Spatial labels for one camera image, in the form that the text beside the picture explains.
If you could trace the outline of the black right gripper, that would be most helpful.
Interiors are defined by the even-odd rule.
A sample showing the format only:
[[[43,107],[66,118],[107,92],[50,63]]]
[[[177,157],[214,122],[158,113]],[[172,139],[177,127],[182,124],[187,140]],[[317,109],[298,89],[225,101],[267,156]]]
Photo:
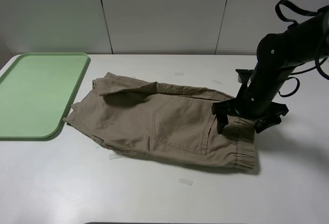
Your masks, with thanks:
[[[285,116],[288,108],[285,104],[275,102],[244,101],[240,102],[238,98],[233,98],[223,102],[212,104],[212,114],[216,115],[217,133],[222,134],[226,125],[228,125],[228,116],[239,117],[252,120],[255,123],[254,129],[257,134],[264,130],[281,123],[280,115]]]

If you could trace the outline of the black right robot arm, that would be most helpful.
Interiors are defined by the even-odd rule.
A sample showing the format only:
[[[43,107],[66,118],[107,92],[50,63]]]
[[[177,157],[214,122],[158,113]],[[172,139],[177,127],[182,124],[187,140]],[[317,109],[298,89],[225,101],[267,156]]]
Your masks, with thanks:
[[[254,70],[237,70],[241,83],[237,96],[212,105],[219,134],[230,116],[254,121],[256,133],[280,124],[288,108],[273,99],[285,81],[294,79],[295,68],[313,61],[314,68],[328,79],[321,69],[328,59],[328,6],[312,12],[281,0],[275,11],[280,20],[290,25],[285,32],[268,34],[259,42]]]

